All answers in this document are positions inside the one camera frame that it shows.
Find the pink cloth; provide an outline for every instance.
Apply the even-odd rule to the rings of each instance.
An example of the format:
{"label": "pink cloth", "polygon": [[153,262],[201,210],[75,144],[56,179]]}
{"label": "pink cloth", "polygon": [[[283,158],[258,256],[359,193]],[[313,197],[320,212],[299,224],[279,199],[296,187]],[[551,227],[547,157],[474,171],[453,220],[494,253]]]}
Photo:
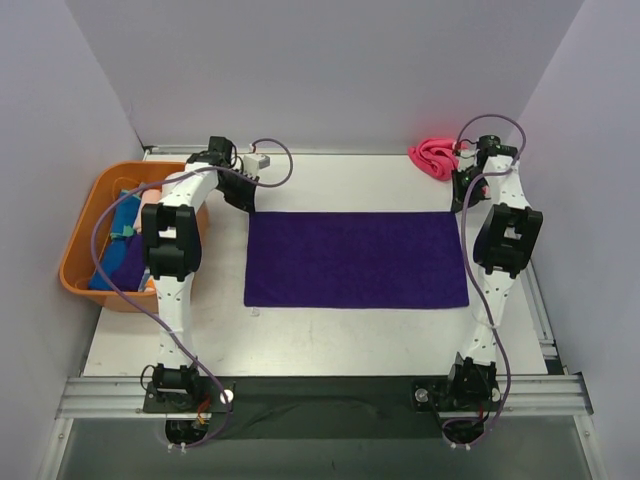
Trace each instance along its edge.
{"label": "pink cloth", "polygon": [[136,216],[136,221],[133,222],[133,229],[140,233],[142,231],[142,207],[144,207],[147,203],[158,203],[162,198],[162,192],[160,190],[145,190],[140,197],[140,208],[138,209],[138,215]]}
{"label": "pink cloth", "polygon": [[417,147],[409,148],[409,158],[424,173],[446,182],[458,168],[458,159],[453,154],[455,142],[453,138],[427,138]]}

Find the folded cloth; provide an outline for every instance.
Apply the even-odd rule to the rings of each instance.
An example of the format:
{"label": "folded cloth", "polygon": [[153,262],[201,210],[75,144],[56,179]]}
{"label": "folded cloth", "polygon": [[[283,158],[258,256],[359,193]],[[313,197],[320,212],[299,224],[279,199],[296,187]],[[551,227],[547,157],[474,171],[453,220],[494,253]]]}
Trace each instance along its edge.
{"label": "folded cloth", "polygon": [[252,214],[244,302],[255,307],[467,306],[455,215]]}
{"label": "folded cloth", "polygon": [[133,222],[133,229],[140,233],[142,230],[142,207],[144,207],[147,203],[158,203],[162,198],[162,192],[160,190],[155,190],[153,188],[149,190],[145,190],[142,193],[142,198],[140,199],[140,206],[138,207],[138,214],[136,216],[135,222]]}
{"label": "folded cloth", "polygon": [[[111,274],[120,267],[126,253],[127,245],[124,239],[118,238],[112,240],[111,243],[107,245],[102,255],[102,260],[100,260],[100,266],[102,266],[107,277],[111,277]],[[107,282],[104,281],[98,272],[95,272],[89,281],[89,290],[111,290],[111,287],[107,285]]]}
{"label": "folded cloth", "polygon": [[[121,198],[127,193],[127,190],[120,192]],[[133,195],[116,207],[116,213],[113,215],[113,223],[111,224],[111,238],[130,237],[135,233],[133,224],[138,215],[140,208],[140,197]]]}
{"label": "folded cloth", "polygon": [[142,235],[136,233],[126,238],[124,243],[126,243],[126,254],[122,264],[109,278],[120,290],[137,292],[145,269]]}

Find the orange plastic bin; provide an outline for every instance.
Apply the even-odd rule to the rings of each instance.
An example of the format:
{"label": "orange plastic bin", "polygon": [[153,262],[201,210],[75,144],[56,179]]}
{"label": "orange plastic bin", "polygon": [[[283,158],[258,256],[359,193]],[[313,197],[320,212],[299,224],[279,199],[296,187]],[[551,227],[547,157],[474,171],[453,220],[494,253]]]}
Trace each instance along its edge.
{"label": "orange plastic bin", "polygon": [[[85,204],[80,219],[73,231],[69,245],[60,265],[60,281],[71,293],[87,297],[99,305],[117,312],[136,312],[137,310],[120,298],[115,292],[88,290],[87,285],[95,272],[89,249],[91,231],[98,218],[111,205],[120,190],[130,190],[141,183],[164,180],[175,172],[184,171],[184,163],[176,162],[124,162],[112,166],[98,177]],[[96,236],[96,247],[100,255],[107,246],[113,213],[104,221]],[[202,205],[197,214],[200,241],[204,244],[209,215],[206,205]],[[128,293],[138,303],[153,312],[158,311],[155,292]]]}

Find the black wire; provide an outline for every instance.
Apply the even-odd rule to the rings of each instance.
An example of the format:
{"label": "black wire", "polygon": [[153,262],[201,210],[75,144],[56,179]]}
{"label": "black wire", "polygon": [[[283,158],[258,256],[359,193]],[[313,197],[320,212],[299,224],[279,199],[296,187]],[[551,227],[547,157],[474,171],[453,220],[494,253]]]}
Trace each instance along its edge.
{"label": "black wire", "polygon": [[144,386],[143,379],[144,379],[144,374],[147,372],[147,370],[148,370],[149,368],[153,368],[153,371],[154,371],[154,372],[156,371],[156,367],[155,367],[155,365],[147,365],[146,367],[144,367],[144,368],[142,369],[142,373],[140,374],[140,386],[141,386],[141,387],[142,387],[142,389],[143,389],[145,392],[147,392],[147,393],[149,393],[149,390],[147,389],[147,387],[145,387],[145,386]]}

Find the wall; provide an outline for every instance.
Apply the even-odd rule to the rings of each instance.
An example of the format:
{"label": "wall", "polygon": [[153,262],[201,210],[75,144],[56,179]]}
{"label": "wall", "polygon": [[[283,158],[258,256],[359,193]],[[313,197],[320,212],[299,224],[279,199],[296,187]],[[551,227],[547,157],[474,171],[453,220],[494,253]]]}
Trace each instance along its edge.
{"label": "wall", "polygon": [[534,265],[615,479],[640,471],[638,18],[633,0],[587,0],[521,118],[524,187],[545,215]]}
{"label": "wall", "polygon": [[97,319],[59,285],[64,247],[96,175],[141,151],[62,0],[0,10],[0,471],[21,480]]}
{"label": "wall", "polygon": [[67,3],[145,144],[397,153],[520,115],[582,0]]}

